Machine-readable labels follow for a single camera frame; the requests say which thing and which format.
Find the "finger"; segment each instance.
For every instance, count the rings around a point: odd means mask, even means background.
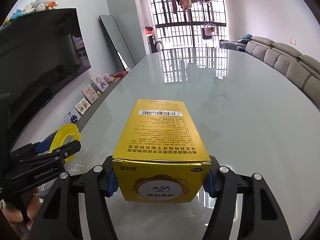
[[[4,206],[2,213],[10,224],[21,223],[23,221],[22,213],[18,209]]]
[[[27,215],[31,220],[34,219],[35,216],[37,215],[40,206],[41,206],[41,203],[39,201],[39,197],[37,197],[36,195],[32,195],[30,204],[27,208]]]
[[[31,192],[32,192],[33,194],[37,194],[37,193],[39,193],[39,189],[36,187],[36,188],[34,188],[33,190],[31,190]]]
[[[33,225],[33,222],[34,222],[33,219],[28,221],[28,223],[27,223],[27,228],[28,228],[29,230],[31,230],[31,227],[32,227],[32,225]]]

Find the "blue pillow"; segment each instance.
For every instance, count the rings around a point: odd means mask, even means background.
[[[251,34],[247,34],[247,35],[245,35],[245,36],[242,37],[242,40],[243,40],[243,39],[248,39],[248,40],[250,40],[251,38],[252,38],[252,35],[251,35]]]

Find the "barcode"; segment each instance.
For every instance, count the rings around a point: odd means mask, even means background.
[[[149,110],[140,110],[138,114],[155,114],[155,115],[182,116],[182,113],[181,113],[181,112],[175,112],[175,111],[149,111]]]

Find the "window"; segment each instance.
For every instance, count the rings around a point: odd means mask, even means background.
[[[171,0],[150,0],[158,38],[165,49],[187,47],[219,47],[219,40],[228,36],[224,0],[193,3],[185,14],[179,5],[173,13]],[[201,38],[201,25],[213,21],[217,26],[211,40]]]

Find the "curtain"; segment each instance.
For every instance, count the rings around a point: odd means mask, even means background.
[[[227,10],[227,25],[229,31],[229,41],[239,40],[239,19],[236,0],[225,0]]]
[[[144,25],[153,27],[153,35],[156,38],[156,41],[158,41],[158,35],[157,35],[155,20],[153,18],[150,0],[140,0],[140,5],[142,10]]]

